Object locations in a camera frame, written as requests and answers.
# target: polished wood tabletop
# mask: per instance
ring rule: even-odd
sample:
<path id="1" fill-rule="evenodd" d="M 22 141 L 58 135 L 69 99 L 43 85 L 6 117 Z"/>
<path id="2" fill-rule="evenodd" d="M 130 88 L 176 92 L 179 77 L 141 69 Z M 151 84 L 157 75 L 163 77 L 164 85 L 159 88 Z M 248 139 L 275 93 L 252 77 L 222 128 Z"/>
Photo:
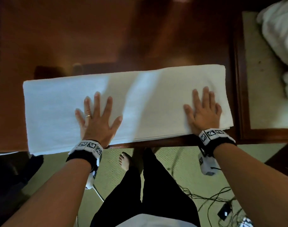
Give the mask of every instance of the polished wood tabletop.
<path id="1" fill-rule="evenodd" d="M 0 151 L 27 150 L 23 81 L 78 75 L 76 63 L 83 65 L 82 74 L 224 65 L 236 123 L 227 0 L 27 1 L 0 5 Z M 237 138 L 237 126 L 227 132 Z M 196 144 L 197 139 L 187 135 L 111 148 Z"/>

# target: pants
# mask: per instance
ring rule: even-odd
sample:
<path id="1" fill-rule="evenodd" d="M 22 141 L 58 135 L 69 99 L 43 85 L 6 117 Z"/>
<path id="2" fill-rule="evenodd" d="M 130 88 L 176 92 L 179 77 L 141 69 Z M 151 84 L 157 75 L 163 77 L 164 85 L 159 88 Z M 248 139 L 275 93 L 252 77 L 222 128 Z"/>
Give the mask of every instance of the pants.
<path id="1" fill-rule="evenodd" d="M 138 214 L 150 214 L 190 222 L 200 227 L 197 208 L 157 160 L 150 148 L 143 154 L 144 189 L 141 202 L 141 177 L 130 167 L 121 183 L 105 199 L 91 221 L 91 227 L 114 227 Z"/>

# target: forearm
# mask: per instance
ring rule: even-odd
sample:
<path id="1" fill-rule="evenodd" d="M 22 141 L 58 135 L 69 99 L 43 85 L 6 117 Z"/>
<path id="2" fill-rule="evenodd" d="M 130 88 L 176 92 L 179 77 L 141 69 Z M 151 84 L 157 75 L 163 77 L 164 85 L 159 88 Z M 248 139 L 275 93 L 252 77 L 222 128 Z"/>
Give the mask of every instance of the forearm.
<path id="1" fill-rule="evenodd" d="M 91 165 L 73 159 L 55 173 L 2 226 L 73 226 Z"/>
<path id="2" fill-rule="evenodd" d="M 288 177 L 232 144 L 214 150 L 237 200 L 256 226 L 288 226 Z"/>

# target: person's left hand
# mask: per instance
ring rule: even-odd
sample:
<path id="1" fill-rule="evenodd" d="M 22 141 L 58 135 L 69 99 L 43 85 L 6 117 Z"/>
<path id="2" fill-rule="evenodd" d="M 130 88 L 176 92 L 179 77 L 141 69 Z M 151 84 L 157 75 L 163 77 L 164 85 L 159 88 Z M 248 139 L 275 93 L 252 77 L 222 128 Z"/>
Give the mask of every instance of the person's left hand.
<path id="1" fill-rule="evenodd" d="M 93 104 L 93 114 L 90 111 L 90 99 L 86 97 L 84 100 L 84 114 L 83 118 L 79 110 L 75 110 L 76 119 L 80 126 L 80 134 L 82 140 L 95 140 L 100 143 L 103 148 L 106 148 L 110 141 L 115 137 L 115 134 L 123 120 L 119 116 L 109 127 L 109 118 L 112 110 L 112 97 L 108 97 L 107 103 L 102 116 L 100 116 L 100 93 L 96 92 Z"/>

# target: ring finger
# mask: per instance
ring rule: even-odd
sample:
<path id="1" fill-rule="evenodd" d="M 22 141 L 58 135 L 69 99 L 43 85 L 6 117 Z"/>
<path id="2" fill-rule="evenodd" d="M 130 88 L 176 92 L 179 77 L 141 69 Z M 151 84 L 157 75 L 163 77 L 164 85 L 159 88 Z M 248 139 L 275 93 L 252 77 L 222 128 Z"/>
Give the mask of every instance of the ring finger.
<path id="1" fill-rule="evenodd" d="M 89 121 L 91 119 L 90 99 L 88 96 L 84 100 L 84 114 L 85 114 L 85 127 L 88 127 Z"/>

